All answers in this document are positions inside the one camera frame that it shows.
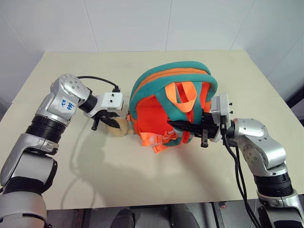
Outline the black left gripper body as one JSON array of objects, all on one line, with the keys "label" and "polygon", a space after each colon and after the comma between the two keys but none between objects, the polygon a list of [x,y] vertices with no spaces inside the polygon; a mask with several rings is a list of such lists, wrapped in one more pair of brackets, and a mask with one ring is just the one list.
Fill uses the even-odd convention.
[{"label": "black left gripper body", "polygon": [[93,125],[92,125],[91,129],[93,131],[97,130],[99,122],[104,122],[104,119],[107,119],[105,113],[106,113],[106,110],[100,110],[92,117],[92,119],[94,121],[93,121]]}]

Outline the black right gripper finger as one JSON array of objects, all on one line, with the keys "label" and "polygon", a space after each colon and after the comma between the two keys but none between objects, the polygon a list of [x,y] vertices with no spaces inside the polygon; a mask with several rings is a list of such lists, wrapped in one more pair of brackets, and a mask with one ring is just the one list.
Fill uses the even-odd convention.
[{"label": "black right gripper finger", "polygon": [[203,128],[196,127],[174,127],[174,131],[176,134],[182,138],[184,134],[190,133],[190,137],[198,137],[201,138],[203,135]]},{"label": "black right gripper finger", "polygon": [[202,124],[193,124],[191,122],[187,121],[172,121],[168,120],[167,123],[171,125],[175,129],[180,130],[202,130],[203,126]]}]

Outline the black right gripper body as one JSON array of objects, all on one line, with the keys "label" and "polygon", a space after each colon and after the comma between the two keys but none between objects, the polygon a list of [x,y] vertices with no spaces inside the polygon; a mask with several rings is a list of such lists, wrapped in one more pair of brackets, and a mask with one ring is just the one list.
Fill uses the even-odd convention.
[{"label": "black right gripper body", "polygon": [[201,147],[203,148],[208,147],[208,141],[217,143],[222,139],[219,124],[214,122],[211,113],[202,111],[201,133]]}]

